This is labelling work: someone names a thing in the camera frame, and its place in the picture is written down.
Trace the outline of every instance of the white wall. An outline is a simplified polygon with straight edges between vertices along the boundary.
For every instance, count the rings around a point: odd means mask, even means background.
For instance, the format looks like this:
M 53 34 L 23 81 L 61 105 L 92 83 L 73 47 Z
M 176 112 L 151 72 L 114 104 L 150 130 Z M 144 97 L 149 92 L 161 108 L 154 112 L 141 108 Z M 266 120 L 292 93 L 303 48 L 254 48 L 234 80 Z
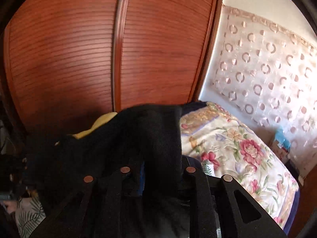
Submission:
M 223 0 L 223 4 L 267 18 L 317 47 L 317 37 L 292 0 Z

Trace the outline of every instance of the wooden wardrobe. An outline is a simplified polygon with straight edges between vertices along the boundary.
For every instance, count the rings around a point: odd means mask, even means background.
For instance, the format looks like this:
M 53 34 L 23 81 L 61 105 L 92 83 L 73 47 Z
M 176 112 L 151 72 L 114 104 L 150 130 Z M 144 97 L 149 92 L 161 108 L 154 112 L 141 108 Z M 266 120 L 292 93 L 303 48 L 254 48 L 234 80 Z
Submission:
M 192 101 L 217 1 L 25 0 L 1 41 L 10 118 L 75 133 L 111 111 Z

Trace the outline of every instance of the floral bedspread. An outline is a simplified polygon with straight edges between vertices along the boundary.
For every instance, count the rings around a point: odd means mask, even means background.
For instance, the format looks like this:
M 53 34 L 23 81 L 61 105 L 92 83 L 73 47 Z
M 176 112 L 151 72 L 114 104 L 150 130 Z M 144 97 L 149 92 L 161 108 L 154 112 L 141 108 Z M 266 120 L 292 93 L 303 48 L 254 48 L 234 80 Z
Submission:
M 262 140 L 214 103 L 180 124 L 183 154 L 200 160 L 207 175 L 234 177 L 283 228 L 299 187 Z

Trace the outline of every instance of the yellow cloth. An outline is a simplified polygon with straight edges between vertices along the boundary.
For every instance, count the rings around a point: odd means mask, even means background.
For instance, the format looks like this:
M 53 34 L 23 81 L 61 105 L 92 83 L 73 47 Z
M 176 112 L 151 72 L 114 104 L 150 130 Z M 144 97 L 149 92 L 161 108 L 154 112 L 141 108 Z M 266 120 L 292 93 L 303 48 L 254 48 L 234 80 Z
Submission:
M 86 135 L 90 134 L 91 132 L 93 132 L 95 129 L 99 128 L 101 125 L 104 125 L 105 123 L 109 122 L 116 115 L 117 115 L 116 112 L 106 113 L 106 114 L 102 115 L 101 117 L 99 117 L 94 122 L 94 124 L 91 126 L 91 128 L 89 130 L 82 131 L 80 133 L 74 134 L 73 136 L 77 140 L 79 140 L 79 139 L 85 137 Z

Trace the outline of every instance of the tropical leaf print fabric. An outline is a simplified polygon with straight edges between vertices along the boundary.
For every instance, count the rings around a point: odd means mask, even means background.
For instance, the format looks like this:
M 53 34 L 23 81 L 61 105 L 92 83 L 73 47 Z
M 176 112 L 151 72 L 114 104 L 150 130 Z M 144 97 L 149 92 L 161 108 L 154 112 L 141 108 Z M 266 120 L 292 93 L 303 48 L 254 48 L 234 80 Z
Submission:
M 17 201 L 15 221 L 21 238 L 29 238 L 33 230 L 43 221 L 45 213 L 38 197 L 20 198 Z
M 234 177 L 284 227 L 299 187 L 253 131 L 214 103 L 183 116 L 180 127 L 184 155 L 201 161 L 207 175 Z

